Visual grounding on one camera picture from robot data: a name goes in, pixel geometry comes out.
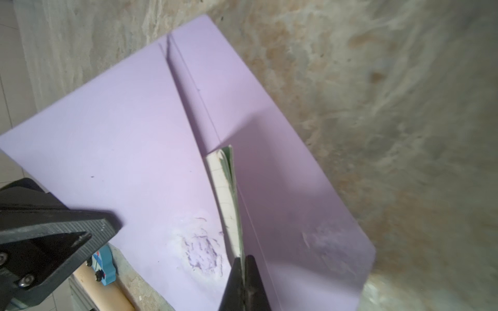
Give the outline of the floral green card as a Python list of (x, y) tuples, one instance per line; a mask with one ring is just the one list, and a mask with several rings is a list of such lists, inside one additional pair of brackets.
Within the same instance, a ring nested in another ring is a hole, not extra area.
[(233, 263), (245, 254), (233, 147), (228, 145), (211, 152), (205, 162), (219, 209), (228, 259)]

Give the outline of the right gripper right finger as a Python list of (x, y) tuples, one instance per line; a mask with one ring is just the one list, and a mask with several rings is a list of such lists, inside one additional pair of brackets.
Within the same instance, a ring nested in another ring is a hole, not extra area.
[(245, 310), (271, 311), (271, 306), (254, 256), (246, 256), (244, 273)]

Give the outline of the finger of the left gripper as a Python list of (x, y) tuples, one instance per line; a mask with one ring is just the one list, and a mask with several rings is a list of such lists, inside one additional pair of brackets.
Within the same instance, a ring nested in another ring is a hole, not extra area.
[(72, 210), (34, 180), (1, 188), (1, 306), (42, 303), (122, 227), (109, 211)]

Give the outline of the purple paper sheet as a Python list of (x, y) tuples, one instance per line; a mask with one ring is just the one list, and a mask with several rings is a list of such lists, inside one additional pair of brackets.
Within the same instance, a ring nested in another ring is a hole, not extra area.
[(207, 16), (1, 136), (68, 207), (115, 212), (113, 238), (176, 310), (216, 310), (230, 273), (206, 157), (233, 148), (243, 248), (273, 310), (355, 310), (375, 248), (271, 97)]

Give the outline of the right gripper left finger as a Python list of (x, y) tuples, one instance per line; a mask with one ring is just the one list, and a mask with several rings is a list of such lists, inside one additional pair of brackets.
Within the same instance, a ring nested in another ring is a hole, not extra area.
[(244, 286), (241, 258), (235, 258), (218, 311), (243, 311)]

